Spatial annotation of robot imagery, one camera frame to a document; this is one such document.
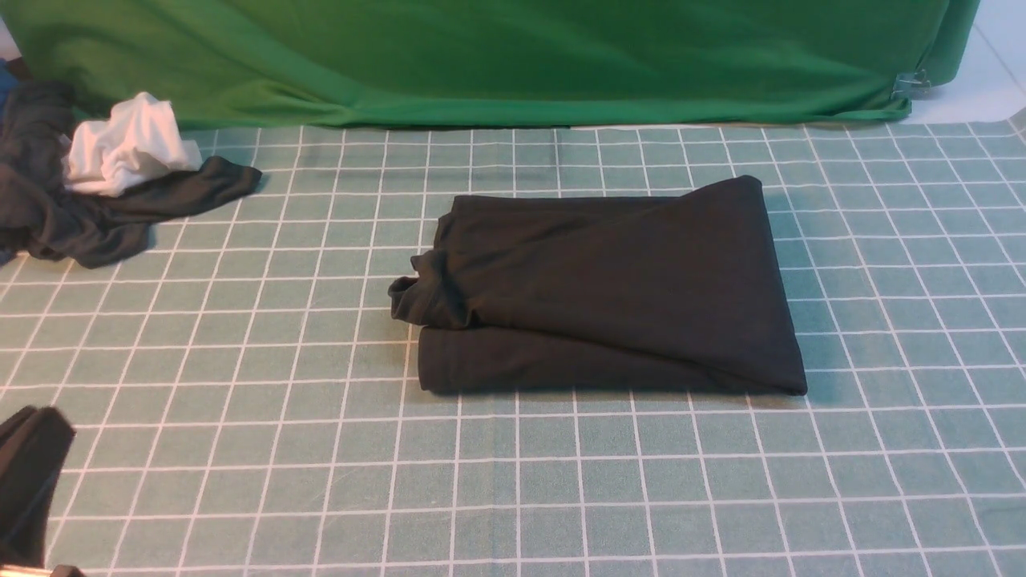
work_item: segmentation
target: clothing pile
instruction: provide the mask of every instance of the clothing pile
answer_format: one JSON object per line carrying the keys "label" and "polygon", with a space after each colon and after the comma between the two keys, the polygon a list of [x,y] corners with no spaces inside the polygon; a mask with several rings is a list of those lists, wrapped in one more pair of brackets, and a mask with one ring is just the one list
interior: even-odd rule
{"label": "clothing pile", "polygon": [[170,108],[149,94],[116,106],[110,122],[78,131],[74,105],[63,82],[25,82],[8,97],[0,266],[19,251],[70,257],[86,268],[113,264],[150,246],[151,225],[211,210],[260,184],[260,170],[219,156],[191,169],[198,148],[181,142]]}
{"label": "clothing pile", "polygon": [[7,104],[7,94],[17,86],[17,78],[7,70],[7,61],[0,59],[0,119],[3,119],[3,108]]}

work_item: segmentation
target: black clothing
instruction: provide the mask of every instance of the black clothing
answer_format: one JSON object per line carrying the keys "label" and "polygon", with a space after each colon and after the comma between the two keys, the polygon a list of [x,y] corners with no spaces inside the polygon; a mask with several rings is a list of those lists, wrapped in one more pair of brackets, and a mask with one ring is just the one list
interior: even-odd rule
{"label": "black clothing", "polygon": [[437,392],[807,390],[761,183],[679,198],[456,198],[389,288]]}
{"label": "black clothing", "polygon": [[67,141],[77,124],[75,95],[62,82],[26,82],[7,101],[0,138],[0,266],[18,251],[71,257],[96,268],[150,245],[150,226],[199,215],[249,195],[260,170],[214,156],[119,197],[75,194],[64,186]]}

